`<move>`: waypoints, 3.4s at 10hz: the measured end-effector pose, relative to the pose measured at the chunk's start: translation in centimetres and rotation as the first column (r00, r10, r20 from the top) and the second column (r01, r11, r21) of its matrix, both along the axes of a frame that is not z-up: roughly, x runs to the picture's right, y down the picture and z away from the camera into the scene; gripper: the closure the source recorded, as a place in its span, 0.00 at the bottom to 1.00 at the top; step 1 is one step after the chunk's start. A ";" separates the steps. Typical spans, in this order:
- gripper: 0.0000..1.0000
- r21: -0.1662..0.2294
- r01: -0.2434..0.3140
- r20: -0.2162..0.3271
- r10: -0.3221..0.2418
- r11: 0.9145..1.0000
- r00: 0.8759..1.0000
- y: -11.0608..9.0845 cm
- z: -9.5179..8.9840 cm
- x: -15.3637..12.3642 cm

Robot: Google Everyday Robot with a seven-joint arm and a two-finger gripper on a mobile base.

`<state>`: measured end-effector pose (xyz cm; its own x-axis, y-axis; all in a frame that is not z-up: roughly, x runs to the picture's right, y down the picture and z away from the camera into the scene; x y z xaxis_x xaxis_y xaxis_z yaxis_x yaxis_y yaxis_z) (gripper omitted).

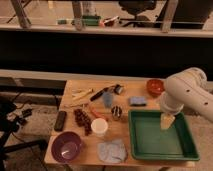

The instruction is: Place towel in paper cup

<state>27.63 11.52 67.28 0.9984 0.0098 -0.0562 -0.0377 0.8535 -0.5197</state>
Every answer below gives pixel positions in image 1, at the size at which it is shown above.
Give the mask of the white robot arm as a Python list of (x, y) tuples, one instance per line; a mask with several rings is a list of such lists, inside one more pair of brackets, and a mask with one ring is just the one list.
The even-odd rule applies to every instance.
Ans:
[(162, 130), (167, 130), (173, 124), (184, 106), (213, 122), (213, 94), (205, 90), (206, 82), (205, 72), (196, 67), (173, 74), (164, 80), (164, 92), (159, 97)]

